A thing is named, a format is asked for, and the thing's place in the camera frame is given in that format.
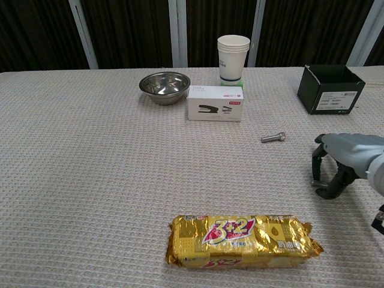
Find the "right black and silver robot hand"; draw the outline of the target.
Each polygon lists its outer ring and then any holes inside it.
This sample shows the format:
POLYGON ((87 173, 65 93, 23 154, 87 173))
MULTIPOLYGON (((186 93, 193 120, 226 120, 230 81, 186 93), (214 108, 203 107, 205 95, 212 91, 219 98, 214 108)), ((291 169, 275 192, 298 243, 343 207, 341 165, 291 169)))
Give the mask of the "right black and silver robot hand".
POLYGON ((313 186, 324 199, 337 198, 356 179, 366 179, 374 191, 383 195, 383 137, 365 134, 321 134, 312 154, 313 186), (322 158, 331 156, 337 173, 328 184, 320 181, 322 158))

